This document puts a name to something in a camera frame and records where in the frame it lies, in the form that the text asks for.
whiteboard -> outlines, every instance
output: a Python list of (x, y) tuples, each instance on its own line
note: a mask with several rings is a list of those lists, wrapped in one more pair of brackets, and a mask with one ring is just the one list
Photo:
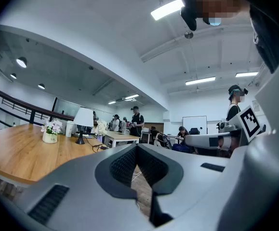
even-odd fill
[(200, 134), (207, 134), (207, 117), (206, 116), (186, 116), (183, 117), (183, 127), (189, 132), (191, 128), (197, 128)]

black lamp base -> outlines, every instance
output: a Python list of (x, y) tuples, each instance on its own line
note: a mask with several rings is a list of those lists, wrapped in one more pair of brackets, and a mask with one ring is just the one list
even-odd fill
[(83, 133), (83, 130), (80, 131), (80, 136), (79, 136), (78, 140), (76, 141), (76, 144), (84, 144), (85, 143), (83, 141), (83, 138), (82, 138), (82, 133)]

lamp shade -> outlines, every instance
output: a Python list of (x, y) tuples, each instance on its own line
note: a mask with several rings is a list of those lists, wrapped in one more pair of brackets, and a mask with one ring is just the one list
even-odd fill
[(74, 118), (74, 123), (80, 126), (93, 127), (93, 111), (80, 107)]

security camera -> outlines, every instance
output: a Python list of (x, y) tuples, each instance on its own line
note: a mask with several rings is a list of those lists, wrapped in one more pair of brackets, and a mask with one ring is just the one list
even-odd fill
[(190, 31), (184, 33), (184, 37), (186, 39), (191, 39), (193, 36), (194, 36), (194, 34), (192, 32), (190, 32)]

white table lamp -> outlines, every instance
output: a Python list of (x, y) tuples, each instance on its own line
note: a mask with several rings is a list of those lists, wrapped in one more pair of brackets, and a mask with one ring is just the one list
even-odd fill
[[(74, 124), (85, 127), (93, 127), (93, 111), (84, 107), (80, 107), (74, 118)], [(82, 133), (83, 129), (80, 130), (80, 136), (76, 141), (76, 144), (85, 143), (82, 139)]]

